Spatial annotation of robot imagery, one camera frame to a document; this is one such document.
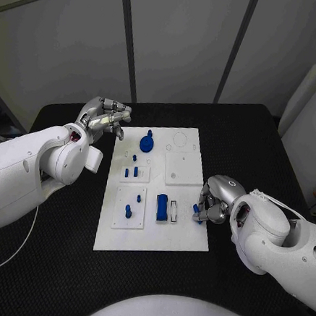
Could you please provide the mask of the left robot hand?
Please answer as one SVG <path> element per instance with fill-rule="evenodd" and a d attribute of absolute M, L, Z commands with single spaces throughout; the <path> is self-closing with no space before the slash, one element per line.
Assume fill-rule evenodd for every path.
<path fill-rule="evenodd" d="M 85 130 L 91 145 L 105 132 L 114 133 L 122 141 L 124 131 L 120 121 L 131 122 L 131 112 L 130 106 L 98 96 L 82 107 L 75 124 Z"/>

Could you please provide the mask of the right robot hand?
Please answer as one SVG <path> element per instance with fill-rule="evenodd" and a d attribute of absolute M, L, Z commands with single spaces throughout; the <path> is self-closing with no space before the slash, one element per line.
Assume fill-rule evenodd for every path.
<path fill-rule="evenodd" d="M 192 220 L 222 224 L 231 214 L 236 200 L 245 194 L 245 188 L 237 180 L 216 174 L 204 183 L 198 203 L 193 205 Z"/>

